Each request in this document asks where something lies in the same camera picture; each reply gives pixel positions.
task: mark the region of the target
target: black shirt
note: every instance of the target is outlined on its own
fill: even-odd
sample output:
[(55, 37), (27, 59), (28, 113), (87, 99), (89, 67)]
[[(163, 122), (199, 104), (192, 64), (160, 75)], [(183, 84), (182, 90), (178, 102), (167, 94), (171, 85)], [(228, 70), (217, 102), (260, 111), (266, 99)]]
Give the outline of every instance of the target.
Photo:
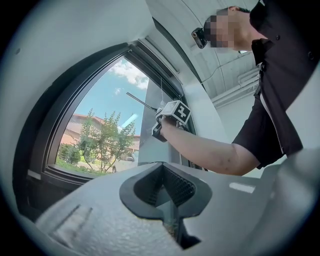
[(259, 169), (303, 147), (286, 110), (319, 61), (318, 6), (318, 1), (265, 0), (250, 13), (251, 25), (268, 39), (252, 42), (255, 63), (261, 63), (260, 83), (250, 116), (233, 143), (249, 150)]

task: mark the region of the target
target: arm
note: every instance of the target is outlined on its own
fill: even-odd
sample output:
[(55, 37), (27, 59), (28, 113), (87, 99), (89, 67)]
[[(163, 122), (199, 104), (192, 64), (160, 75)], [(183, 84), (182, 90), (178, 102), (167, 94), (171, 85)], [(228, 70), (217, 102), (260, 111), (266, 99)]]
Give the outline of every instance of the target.
[(244, 175), (260, 163), (244, 147), (198, 137), (178, 129), (170, 120), (161, 122), (161, 135), (191, 162), (216, 173)]

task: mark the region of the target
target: hand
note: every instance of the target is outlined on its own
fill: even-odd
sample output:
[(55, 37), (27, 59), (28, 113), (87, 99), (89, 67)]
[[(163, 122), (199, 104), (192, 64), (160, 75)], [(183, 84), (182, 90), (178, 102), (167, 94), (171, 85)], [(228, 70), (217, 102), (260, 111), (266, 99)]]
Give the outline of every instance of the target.
[(160, 123), (161, 123), (161, 130), (160, 130), (161, 135), (163, 135), (167, 130), (177, 126), (177, 121), (165, 116), (161, 118)]

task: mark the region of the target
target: shirt sleeve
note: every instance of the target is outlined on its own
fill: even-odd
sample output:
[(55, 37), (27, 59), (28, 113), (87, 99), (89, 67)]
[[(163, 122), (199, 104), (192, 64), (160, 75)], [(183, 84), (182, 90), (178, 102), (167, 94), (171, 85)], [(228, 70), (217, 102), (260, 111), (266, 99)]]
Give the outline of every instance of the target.
[(258, 169), (283, 156), (274, 124), (258, 97), (249, 118), (232, 143), (249, 150), (260, 162)]

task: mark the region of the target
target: antenna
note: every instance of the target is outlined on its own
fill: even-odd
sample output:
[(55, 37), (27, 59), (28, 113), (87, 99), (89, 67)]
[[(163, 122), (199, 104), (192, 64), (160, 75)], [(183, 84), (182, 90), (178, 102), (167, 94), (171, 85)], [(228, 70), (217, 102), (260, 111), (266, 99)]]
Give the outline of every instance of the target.
[(144, 103), (142, 100), (138, 99), (136, 96), (132, 95), (130, 92), (127, 92), (126, 95), (130, 96), (131, 98), (134, 98), (137, 102), (141, 103), (142, 105), (146, 106), (147, 108), (153, 110), (154, 112), (157, 113), (157, 109), (149, 106), (148, 104)]

